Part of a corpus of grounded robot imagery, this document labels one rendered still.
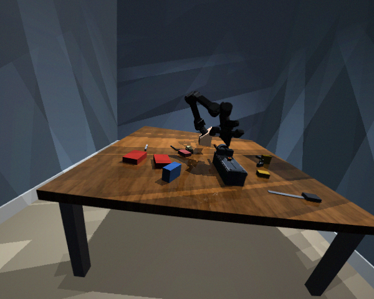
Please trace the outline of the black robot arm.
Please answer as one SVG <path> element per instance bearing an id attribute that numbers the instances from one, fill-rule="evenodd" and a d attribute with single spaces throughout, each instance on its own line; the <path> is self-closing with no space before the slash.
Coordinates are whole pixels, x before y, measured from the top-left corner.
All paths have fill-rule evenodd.
<path id="1" fill-rule="evenodd" d="M 204 97 L 202 94 L 200 94 L 199 91 L 191 91 L 189 94 L 185 96 L 185 101 L 190 105 L 191 110 L 193 112 L 194 116 L 194 127 L 195 129 L 201 132 L 202 136 L 205 135 L 208 130 L 204 127 L 205 122 L 204 120 L 200 117 L 198 107 L 196 102 L 199 102 L 204 106 L 205 108 L 208 109 L 208 113 L 213 116 L 217 117 L 219 114 L 219 119 L 220 121 L 223 119 L 229 119 L 229 120 L 224 120 L 223 122 L 223 129 L 224 127 L 228 128 L 233 128 L 239 126 L 239 120 L 230 120 L 230 114 L 233 109 L 232 103 L 229 102 L 222 102 L 221 104 L 218 104 L 216 102 L 211 102 L 208 100 L 206 97 Z"/>

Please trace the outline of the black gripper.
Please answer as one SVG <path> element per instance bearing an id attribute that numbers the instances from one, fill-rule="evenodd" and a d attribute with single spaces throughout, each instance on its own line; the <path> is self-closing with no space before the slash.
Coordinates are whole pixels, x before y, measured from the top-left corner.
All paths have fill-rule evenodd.
<path id="1" fill-rule="evenodd" d="M 232 131 L 232 128 L 224 127 L 223 129 L 223 122 L 224 120 L 229 120 L 229 119 L 223 119 L 220 121 L 220 126 L 221 130 L 219 127 L 212 127 L 211 130 L 209 131 L 210 136 L 215 136 L 216 133 L 220 133 L 220 138 L 225 142 L 226 146 L 229 147 L 231 143 L 231 138 L 240 138 L 244 134 L 244 130 L 237 129 L 236 131 Z"/>

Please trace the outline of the red rectangular block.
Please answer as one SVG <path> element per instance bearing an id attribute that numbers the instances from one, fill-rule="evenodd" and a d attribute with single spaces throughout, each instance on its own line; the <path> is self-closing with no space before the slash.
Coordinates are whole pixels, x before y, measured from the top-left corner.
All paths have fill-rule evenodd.
<path id="1" fill-rule="evenodd" d="M 167 154 L 154 154 L 153 160 L 156 169 L 163 169 L 163 167 L 172 163 Z"/>
<path id="2" fill-rule="evenodd" d="M 146 158 L 146 155 L 147 152 L 133 150 L 125 156 L 123 156 L 123 162 L 137 165 Z"/>

